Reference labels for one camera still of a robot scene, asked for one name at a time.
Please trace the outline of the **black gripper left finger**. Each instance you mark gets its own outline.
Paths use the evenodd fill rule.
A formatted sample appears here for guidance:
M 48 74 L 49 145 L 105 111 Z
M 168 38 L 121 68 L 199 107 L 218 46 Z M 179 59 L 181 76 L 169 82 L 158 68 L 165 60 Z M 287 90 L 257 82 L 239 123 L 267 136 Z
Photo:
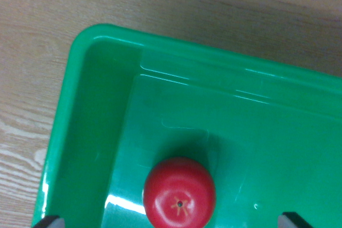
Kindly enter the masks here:
M 32 228 L 65 228 L 65 220 L 57 215 L 42 218 Z

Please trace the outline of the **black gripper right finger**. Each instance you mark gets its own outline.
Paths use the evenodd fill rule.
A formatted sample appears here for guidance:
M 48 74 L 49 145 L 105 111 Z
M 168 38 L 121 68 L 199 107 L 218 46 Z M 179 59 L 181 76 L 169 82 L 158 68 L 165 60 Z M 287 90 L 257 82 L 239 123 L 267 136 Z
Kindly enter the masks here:
M 278 228 L 313 228 L 306 220 L 304 220 L 296 212 L 283 212 L 278 216 Z

